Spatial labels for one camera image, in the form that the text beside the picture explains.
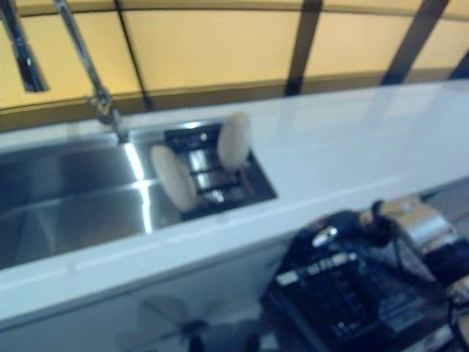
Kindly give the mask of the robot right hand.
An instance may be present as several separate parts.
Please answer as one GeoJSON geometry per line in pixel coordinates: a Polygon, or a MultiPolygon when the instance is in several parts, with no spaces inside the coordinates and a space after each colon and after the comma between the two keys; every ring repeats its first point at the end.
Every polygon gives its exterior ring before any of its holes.
{"type": "Polygon", "coordinates": [[[396,222],[382,214],[383,205],[384,201],[379,199],[359,216],[363,240],[377,248],[383,248],[399,237],[396,222]]]}

